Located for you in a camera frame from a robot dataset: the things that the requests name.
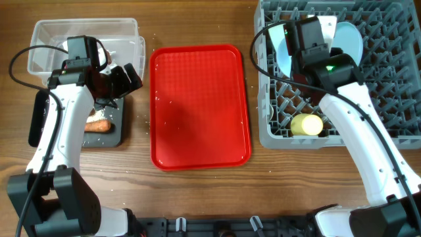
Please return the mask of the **green bowl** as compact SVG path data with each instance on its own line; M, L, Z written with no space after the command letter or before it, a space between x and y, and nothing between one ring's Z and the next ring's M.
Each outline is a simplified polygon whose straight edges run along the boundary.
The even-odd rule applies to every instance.
M334 41L337 17L336 16L317 16L319 19L323 38L325 43L328 44L328 49L331 51L332 43Z

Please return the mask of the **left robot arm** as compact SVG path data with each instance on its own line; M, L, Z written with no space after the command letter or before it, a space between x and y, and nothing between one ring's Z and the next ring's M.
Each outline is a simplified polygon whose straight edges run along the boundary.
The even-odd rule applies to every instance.
M26 172L10 177L7 194L19 216L16 236L145 236L130 209L103 207L80 175L84 127L95 97L111 83L94 66L54 70L47 120Z

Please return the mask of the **orange sweet potato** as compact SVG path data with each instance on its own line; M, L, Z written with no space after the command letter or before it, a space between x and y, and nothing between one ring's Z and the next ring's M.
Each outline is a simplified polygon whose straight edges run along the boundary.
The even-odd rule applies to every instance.
M112 124L109 120L97 120L86 123L84 132L105 133L111 129L111 126Z

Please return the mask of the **yellow plastic cup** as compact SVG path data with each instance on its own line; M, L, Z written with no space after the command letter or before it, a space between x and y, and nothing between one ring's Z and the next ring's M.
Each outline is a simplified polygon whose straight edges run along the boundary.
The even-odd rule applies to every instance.
M317 136L323 129L323 122L317 115L299 114L293 117L290 127L294 136Z

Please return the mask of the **clear plastic waste bin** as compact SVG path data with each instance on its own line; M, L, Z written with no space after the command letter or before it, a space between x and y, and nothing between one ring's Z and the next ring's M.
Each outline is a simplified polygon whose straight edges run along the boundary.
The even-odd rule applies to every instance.
M30 45L50 45L68 49L67 39L91 36L103 43L111 55L112 66L131 63L140 78L145 70L145 40L139 35L133 18L75 18L40 20L36 23ZM47 83L53 70L61 67L68 55L55 49L32 49L28 55L27 71Z

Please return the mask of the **red serving tray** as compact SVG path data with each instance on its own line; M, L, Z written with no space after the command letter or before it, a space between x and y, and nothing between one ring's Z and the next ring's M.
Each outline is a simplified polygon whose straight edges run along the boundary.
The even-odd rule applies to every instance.
M251 156L241 52L165 47L149 61L151 161L162 171L244 165Z

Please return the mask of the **small light blue bowl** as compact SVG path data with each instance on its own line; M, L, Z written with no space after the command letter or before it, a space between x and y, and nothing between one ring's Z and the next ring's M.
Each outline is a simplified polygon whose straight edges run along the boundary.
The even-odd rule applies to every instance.
M272 46L275 50L276 64L282 77L291 77L291 56L289 56L285 38L284 25L280 24L268 30Z

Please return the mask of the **black waste tray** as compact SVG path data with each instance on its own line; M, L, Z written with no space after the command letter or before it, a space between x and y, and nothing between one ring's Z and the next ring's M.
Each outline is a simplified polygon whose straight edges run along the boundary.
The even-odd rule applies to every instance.
M121 144L124 118L124 99L115 99L117 108L105 107L95 104L94 109L105 110L105 120L112 124L111 129L105 133L86 132L82 140L83 147L116 147ZM35 97L34 110L28 136L31 147L37 147L43 132L43 126L47 117L49 101L47 96L38 92Z

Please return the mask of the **large light blue plate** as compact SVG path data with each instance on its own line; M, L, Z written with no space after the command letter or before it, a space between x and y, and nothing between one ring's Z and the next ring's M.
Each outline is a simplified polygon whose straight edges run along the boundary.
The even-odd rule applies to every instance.
M336 25L332 47L340 48L348 54L357 66L360 65L363 53L362 36L354 24L340 22Z

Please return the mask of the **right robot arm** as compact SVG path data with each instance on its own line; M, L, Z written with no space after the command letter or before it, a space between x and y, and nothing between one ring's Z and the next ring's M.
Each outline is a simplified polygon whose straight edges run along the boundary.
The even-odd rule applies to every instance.
M324 236L420 235L420 177L381 122L354 60L346 54L293 56L293 79L339 132L362 178L368 207L330 207L316 214Z

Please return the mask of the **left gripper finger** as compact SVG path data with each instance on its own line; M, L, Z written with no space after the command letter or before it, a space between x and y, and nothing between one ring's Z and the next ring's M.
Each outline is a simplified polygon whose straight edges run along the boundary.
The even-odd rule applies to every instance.
M126 74L130 79L129 92L140 89L143 86L143 82L137 74L134 66L131 63L128 63L124 65L124 69L126 70Z
M113 68L110 79L112 81L112 97L125 97L130 93L130 79L123 68Z

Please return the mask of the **grey dishwasher rack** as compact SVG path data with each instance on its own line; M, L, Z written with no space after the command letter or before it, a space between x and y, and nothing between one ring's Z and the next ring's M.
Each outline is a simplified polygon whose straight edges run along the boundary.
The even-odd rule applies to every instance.
M375 110L400 149L420 147L420 25L417 1L259 1L254 31L280 20L301 20L312 15L336 16L354 24L363 41L360 71ZM259 138L270 149L319 149L342 146L341 136L323 118L317 136L294 136L290 122L301 113L321 115L297 88L279 81L275 50L268 36L254 47L259 74ZM269 105L274 108L268 120Z

